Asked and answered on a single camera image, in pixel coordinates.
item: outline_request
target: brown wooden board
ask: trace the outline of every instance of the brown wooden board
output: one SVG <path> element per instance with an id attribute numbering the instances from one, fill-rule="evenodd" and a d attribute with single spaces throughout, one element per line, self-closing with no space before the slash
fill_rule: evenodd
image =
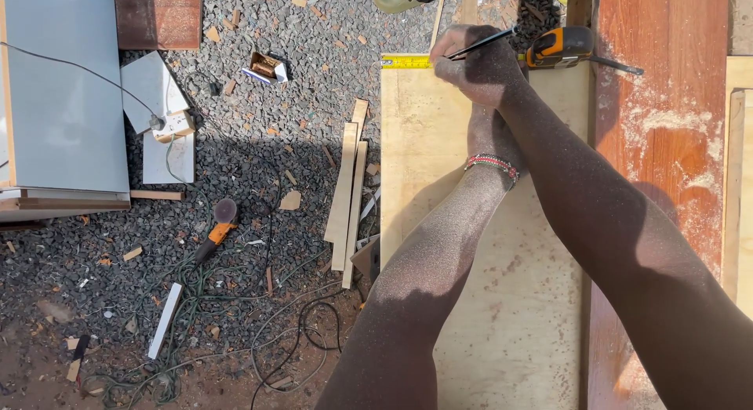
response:
<path id="1" fill-rule="evenodd" d="M 594 141 L 675 222 L 717 279 L 722 249 L 728 0 L 594 0 Z M 604 295 L 590 296 L 589 409 L 662 408 Z"/>
<path id="2" fill-rule="evenodd" d="M 198 50 L 202 0 L 115 0 L 120 50 Z"/>

